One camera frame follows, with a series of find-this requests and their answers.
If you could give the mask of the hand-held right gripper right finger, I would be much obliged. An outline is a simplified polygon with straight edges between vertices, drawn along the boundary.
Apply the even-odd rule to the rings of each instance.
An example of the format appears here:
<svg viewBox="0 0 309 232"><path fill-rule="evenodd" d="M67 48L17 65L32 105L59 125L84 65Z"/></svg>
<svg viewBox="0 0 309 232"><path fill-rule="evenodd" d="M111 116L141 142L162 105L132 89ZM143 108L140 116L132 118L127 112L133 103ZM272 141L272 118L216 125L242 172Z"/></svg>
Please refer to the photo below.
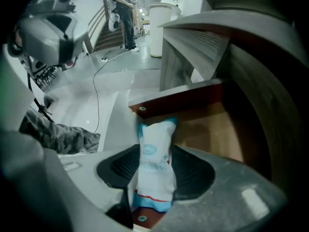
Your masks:
<svg viewBox="0 0 309 232"><path fill-rule="evenodd" d="M156 232L269 232L280 226L284 192L239 161L172 146L177 188Z"/></svg>

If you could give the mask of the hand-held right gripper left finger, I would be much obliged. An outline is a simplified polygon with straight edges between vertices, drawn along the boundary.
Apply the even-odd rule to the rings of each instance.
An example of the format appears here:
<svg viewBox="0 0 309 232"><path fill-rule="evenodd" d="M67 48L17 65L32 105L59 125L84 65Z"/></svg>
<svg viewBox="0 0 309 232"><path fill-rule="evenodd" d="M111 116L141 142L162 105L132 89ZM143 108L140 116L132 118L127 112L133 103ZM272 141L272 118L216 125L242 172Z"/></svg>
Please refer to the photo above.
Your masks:
<svg viewBox="0 0 309 232"><path fill-rule="evenodd" d="M93 205L57 153L17 131L0 134L0 229L3 232L130 232L116 209Z"/></svg>

